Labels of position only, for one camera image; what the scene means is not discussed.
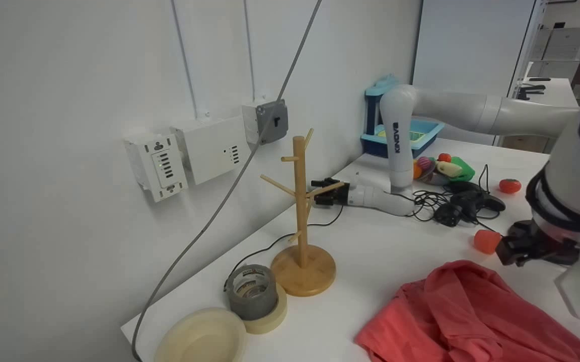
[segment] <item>gray tape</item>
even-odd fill
[[[229,309],[241,320],[259,320],[277,304],[276,282],[264,265],[241,265],[225,282]]]

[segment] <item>tape roll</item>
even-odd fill
[[[274,329],[286,318],[286,294],[264,265],[241,265],[225,280],[229,309],[250,333]]]

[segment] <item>orange object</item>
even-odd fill
[[[500,244],[502,236],[491,232],[491,229],[479,229],[474,236],[474,248],[482,254],[493,254],[497,244]]]
[[[437,154],[437,160],[452,162],[452,154],[450,152],[440,152],[440,154]]]
[[[373,362],[580,360],[580,339],[472,261],[405,283],[355,335]]]
[[[413,162],[413,178],[418,178],[422,175],[422,167],[418,162]]]
[[[497,186],[502,192],[518,192],[522,188],[518,178],[502,178]]]

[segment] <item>round wooden base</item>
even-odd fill
[[[289,296],[316,296],[330,288],[337,274],[330,254],[316,245],[307,245],[305,265],[298,265],[298,245],[293,245],[279,251],[270,269]]]

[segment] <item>pink towel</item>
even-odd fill
[[[373,362],[580,362],[580,339],[472,261],[405,283],[356,333]]]

